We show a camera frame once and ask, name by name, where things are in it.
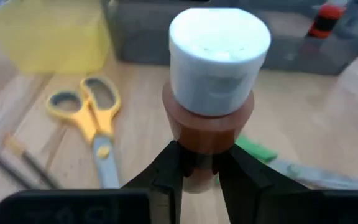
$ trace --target yellow plastic container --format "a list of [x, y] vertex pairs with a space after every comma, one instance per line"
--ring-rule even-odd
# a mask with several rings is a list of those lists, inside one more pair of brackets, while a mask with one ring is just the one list
[[0, 47], [30, 74], [94, 72], [111, 50], [96, 0], [11, 0], [0, 7]]

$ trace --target wooden desk surface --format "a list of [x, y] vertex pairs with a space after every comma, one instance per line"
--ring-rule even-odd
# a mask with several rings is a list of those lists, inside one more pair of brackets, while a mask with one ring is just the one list
[[[0, 53], [0, 151], [26, 174], [31, 175], [1, 146], [6, 133], [24, 142], [64, 187], [98, 188], [91, 150], [79, 130], [45, 110], [50, 94], [74, 90], [85, 75], [23, 76]], [[161, 100], [169, 70], [110, 56], [97, 75], [114, 80], [122, 95], [114, 144], [126, 183], [172, 139]], [[340, 77], [263, 70], [254, 91], [255, 110], [244, 134], [282, 158], [358, 177], [358, 59]], [[17, 190], [0, 173], [0, 199]], [[228, 223], [219, 187], [183, 194], [182, 205], [182, 223]]]

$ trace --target white cap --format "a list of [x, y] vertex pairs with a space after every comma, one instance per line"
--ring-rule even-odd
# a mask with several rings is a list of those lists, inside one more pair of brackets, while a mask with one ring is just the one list
[[240, 108], [270, 46], [270, 32], [241, 9], [188, 9], [169, 28], [170, 78], [177, 101], [205, 116]]

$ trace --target gray plastic container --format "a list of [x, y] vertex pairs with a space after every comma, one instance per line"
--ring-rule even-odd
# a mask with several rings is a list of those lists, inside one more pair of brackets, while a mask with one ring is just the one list
[[168, 29], [191, 7], [234, 7], [237, 1], [102, 0], [117, 57], [127, 62], [169, 65]]
[[[318, 8], [325, 1], [275, 0], [102, 0], [114, 50], [120, 60], [168, 65], [168, 28], [172, 19], [191, 7], [239, 7], [262, 19], [272, 33], [272, 44], [263, 68], [323, 75], [340, 74], [358, 56], [358, 2], [324, 39], [305, 38]], [[314, 52], [306, 45], [318, 45]]]

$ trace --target scissor pivot screw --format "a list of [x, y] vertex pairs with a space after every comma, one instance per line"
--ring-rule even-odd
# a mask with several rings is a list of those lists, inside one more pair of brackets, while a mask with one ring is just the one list
[[109, 157], [110, 148], [108, 146], [101, 146], [98, 149], [98, 157], [100, 159], [107, 159]]

